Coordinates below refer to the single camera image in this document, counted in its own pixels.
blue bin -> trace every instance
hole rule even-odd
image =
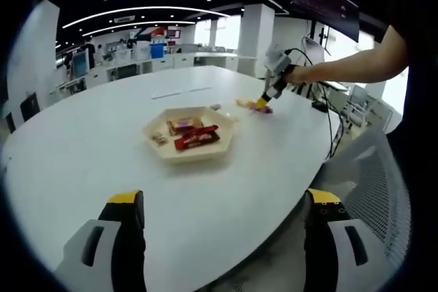
[[[151,58],[164,57],[164,44],[152,44],[151,45]]]

hexagonal tray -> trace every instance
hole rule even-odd
[[[219,135],[220,140],[213,144],[188,150],[177,150],[174,141],[181,136],[170,136],[166,122],[187,117],[201,118],[205,127],[216,124],[219,127],[216,133]],[[234,121],[230,117],[213,111],[208,107],[184,107],[181,109],[167,109],[163,111],[143,128],[143,133],[148,143],[164,161],[168,163],[183,163],[211,159],[225,154],[233,137],[233,127]],[[166,145],[159,146],[151,139],[151,136],[156,132],[162,133],[169,142]]]

snack package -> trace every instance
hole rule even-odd
[[[162,133],[156,132],[151,136],[151,139],[158,144],[158,146],[163,146],[168,143],[167,138],[163,136]]]
[[[204,126],[200,118],[184,118],[167,121],[169,134],[171,136],[183,135],[192,129],[199,129]]]
[[[187,150],[217,142],[220,139],[219,135],[216,133],[217,129],[218,126],[216,125],[201,129],[193,129],[183,137],[175,140],[175,148],[177,150]]]
[[[220,104],[213,104],[210,105],[210,109],[212,109],[213,111],[218,111],[222,106]]]
[[[237,104],[237,106],[245,107],[246,109],[253,109],[254,111],[261,112],[261,113],[271,114],[274,112],[272,110],[272,108],[269,106],[263,106],[261,109],[257,109],[255,106],[255,102],[252,102],[252,101],[244,101],[242,99],[236,99],[235,103]]]

monitor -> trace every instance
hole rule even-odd
[[[71,62],[73,64],[73,76],[75,78],[83,77],[90,72],[88,49],[74,54]]]
[[[303,12],[312,19],[359,41],[359,8],[349,0],[287,0],[289,9]]]

human hand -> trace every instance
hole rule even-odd
[[[315,73],[315,66],[296,66],[295,69],[286,76],[288,83],[313,83],[318,78]]]

